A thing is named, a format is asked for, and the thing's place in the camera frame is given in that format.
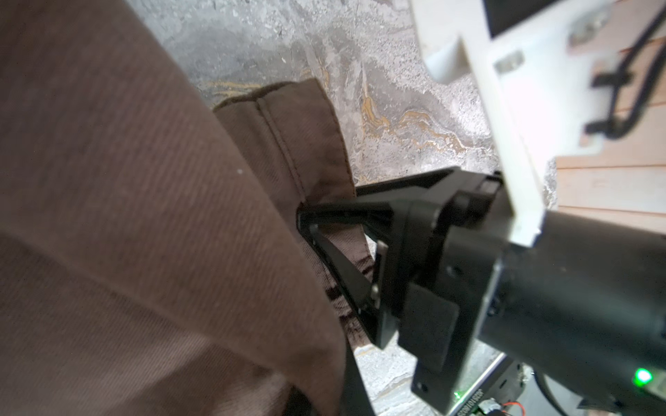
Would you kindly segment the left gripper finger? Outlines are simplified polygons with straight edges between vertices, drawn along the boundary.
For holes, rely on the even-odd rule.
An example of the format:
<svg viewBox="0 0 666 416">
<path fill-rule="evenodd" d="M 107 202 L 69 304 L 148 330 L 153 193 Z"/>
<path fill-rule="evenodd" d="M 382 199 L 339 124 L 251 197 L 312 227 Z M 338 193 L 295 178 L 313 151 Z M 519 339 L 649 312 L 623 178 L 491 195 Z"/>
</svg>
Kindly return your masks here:
<svg viewBox="0 0 666 416">
<path fill-rule="evenodd" d="M 340 414 L 344 416 L 375 416 L 350 341 L 348 339 L 345 339 L 345 341 L 345 371 Z"/>
</svg>

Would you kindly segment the brown trousers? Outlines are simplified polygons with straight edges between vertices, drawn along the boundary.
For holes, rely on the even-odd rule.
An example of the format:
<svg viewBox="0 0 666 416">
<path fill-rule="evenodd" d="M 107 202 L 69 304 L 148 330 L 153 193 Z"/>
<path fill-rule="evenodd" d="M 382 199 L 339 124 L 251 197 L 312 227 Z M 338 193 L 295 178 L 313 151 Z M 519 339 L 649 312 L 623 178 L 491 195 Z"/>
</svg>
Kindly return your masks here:
<svg viewBox="0 0 666 416">
<path fill-rule="evenodd" d="M 296 212 L 354 193 L 317 79 L 210 109 L 127 3 L 4 1 L 2 414 L 341 415 Z"/>
</svg>

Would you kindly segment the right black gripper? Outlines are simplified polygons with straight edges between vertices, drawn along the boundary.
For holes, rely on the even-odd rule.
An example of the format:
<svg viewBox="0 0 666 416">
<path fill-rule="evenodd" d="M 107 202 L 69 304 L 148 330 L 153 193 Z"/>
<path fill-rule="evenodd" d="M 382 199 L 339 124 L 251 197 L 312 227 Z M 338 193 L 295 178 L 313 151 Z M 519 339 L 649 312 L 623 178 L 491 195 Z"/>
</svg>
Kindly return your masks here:
<svg viewBox="0 0 666 416">
<path fill-rule="evenodd" d="M 396 336 L 417 360 L 414 393 L 446 412 L 500 280 L 513 215 L 503 177 L 449 167 L 356 193 L 301 207 L 298 231 L 368 341 Z"/>
</svg>

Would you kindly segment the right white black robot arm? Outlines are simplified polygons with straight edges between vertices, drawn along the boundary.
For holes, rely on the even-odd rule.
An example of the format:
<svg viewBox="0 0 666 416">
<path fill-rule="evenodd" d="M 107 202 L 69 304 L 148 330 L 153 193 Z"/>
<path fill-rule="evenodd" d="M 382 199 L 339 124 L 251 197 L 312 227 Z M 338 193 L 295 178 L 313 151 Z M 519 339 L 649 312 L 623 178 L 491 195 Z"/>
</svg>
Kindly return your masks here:
<svg viewBox="0 0 666 416">
<path fill-rule="evenodd" d="M 435 409 L 479 340 L 611 412 L 664 414 L 664 235 L 550 211 L 522 247 L 511 217 L 501 176 L 449 168 L 303 207 L 297 227 Z"/>
</svg>

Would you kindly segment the green circuit board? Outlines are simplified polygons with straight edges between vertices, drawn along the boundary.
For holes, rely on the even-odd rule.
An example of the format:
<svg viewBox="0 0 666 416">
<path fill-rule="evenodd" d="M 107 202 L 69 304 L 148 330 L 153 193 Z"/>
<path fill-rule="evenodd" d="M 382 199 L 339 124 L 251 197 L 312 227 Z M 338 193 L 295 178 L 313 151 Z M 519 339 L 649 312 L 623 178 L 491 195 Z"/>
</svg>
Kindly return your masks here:
<svg viewBox="0 0 666 416">
<path fill-rule="evenodd" d="M 518 400 L 531 371 L 522 362 L 500 354 L 465 392 L 454 393 L 454 404 L 447 415 L 473 415 L 480 404 L 490 400 L 497 405 Z"/>
</svg>

